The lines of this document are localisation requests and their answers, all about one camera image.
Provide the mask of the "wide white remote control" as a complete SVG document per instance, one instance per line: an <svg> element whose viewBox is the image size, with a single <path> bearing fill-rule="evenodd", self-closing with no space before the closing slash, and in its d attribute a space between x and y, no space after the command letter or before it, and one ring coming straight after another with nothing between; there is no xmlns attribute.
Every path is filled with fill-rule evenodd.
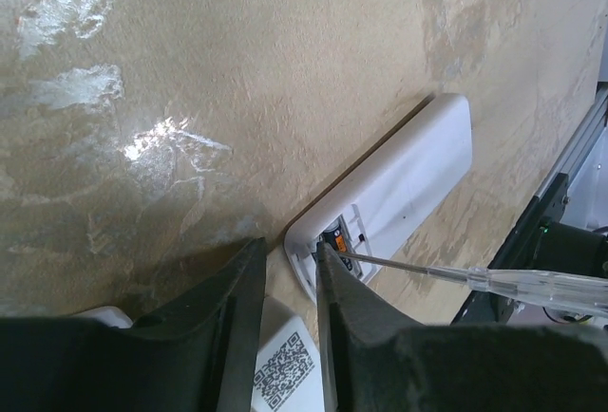
<svg viewBox="0 0 608 412"><path fill-rule="evenodd" d="M472 164L468 99L442 94L407 121L306 211L283 246L301 287L316 298L316 244L338 234L358 254L389 259Z"/></svg>

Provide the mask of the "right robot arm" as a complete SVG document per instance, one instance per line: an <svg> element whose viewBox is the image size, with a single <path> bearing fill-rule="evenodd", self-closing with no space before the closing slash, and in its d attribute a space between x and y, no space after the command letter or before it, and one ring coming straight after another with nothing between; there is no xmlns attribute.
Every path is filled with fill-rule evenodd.
<svg viewBox="0 0 608 412"><path fill-rule="evenodd" d="M533 197L493 260L491 269L545 270L604 278L607 236L561 221L570 207L569 176L557 174L541 197ZM456 313L454 324L567 325L582 318L561 320L555 311L518 305L514 300L473 291Z"/></svg>

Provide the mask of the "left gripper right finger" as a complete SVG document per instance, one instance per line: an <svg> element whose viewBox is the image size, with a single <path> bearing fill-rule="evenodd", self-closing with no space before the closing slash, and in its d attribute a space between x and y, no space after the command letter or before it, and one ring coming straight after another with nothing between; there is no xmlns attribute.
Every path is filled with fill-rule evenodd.
<svg viewBox="0 0 608 412"><path fill-rule="evenodd" d="M425 326L317 249L329 411L603 411L607 334L588 326Z"/></svg>

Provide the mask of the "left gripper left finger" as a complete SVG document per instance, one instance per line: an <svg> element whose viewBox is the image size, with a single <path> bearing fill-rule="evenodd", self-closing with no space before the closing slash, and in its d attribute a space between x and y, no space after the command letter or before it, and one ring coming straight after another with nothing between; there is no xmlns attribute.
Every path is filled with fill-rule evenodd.
<svg viewBox="0 0 608 412"><path fill-rule="evenodd" d="M85 317L1 322L5 411L247 411L266 243L253 239L215 275L115 328Z"/></svg>

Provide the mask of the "slim white remote control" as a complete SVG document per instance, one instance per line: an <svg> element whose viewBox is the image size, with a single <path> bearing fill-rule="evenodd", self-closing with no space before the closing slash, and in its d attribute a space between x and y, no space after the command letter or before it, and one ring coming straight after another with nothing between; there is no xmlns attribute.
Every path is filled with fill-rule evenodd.
<svg viewBox="0 0 608 412"><path fill-rule="evenodd" d="M188 292L135 321L115 307L100 325L86 411L320 411L318 350L303 320L273 297Z"/></svg>

